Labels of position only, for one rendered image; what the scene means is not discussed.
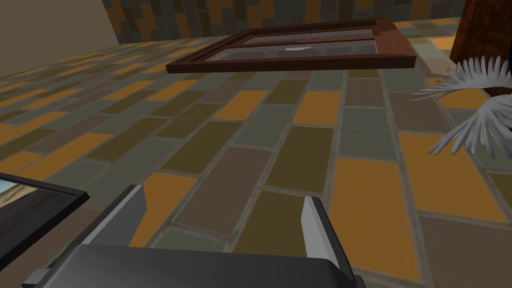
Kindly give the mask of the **leafy houseplant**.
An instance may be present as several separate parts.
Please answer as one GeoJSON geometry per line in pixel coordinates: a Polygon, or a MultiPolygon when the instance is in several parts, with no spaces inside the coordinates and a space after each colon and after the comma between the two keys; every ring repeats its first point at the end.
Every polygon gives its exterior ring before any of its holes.
{"type": "Polygon", "coordinates": [[[460,148],[475,154],[486,149],[495,158],[494,146],[512,159],[512,93],[488,97],[484,89],[512,89],[512,68],[501,57],[469,58],[458,62],[447,75],[427,89],[413,93],[413,100],[440,100],[444,108],[472,110],[473,114],[439,140],[429,154],[437,155],[449,143],[450,152],[460,148]]]}

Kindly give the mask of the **dark brown wooden table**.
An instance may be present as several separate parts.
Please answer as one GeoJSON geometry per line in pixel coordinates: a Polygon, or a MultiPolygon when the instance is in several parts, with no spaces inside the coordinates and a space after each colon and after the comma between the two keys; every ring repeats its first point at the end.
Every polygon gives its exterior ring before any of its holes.
{"type": "Polygon", "coordinates": [[[512,0],[466,0],[449,58],[501,57],[512,64],[512,0]]]}

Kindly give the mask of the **black framed picture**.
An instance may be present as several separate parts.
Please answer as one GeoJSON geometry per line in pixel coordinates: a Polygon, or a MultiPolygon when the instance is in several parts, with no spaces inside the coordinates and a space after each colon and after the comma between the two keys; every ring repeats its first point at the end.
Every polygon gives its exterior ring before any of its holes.
{"type": "Polygon", "coordinates": [[[0,271],[89,198],[83,190],[0,172],[0,271]]]}

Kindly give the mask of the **brown framed window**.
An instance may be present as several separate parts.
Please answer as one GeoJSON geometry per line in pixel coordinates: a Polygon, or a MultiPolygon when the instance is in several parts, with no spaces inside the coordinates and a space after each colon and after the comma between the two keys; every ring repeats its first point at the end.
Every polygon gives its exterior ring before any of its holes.
{"type": "Polygon", "coordinates": [[[170,74],[413,68],[417,54],[386,17],[250,28],[166,65],[170,74]]]}

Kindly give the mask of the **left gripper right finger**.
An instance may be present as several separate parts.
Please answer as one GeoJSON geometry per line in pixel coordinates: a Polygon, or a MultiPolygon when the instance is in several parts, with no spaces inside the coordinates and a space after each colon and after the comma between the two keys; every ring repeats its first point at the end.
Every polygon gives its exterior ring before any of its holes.
{"type": "Polygon", "coordinates": [[[347,256],[318,197],[304,198],[301,226],[308,258],[332,262],[346,278],[355,278],[347,256]]]}

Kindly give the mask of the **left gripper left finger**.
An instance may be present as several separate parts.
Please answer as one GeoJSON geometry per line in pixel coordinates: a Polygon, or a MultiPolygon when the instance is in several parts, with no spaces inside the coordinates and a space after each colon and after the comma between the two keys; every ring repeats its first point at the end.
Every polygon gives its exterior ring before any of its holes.
{"type": "Polygon", "coordinates": [[[130,185],[80,235],[81,245],[129,246],[147,211],[142,185],[130,185]]]}

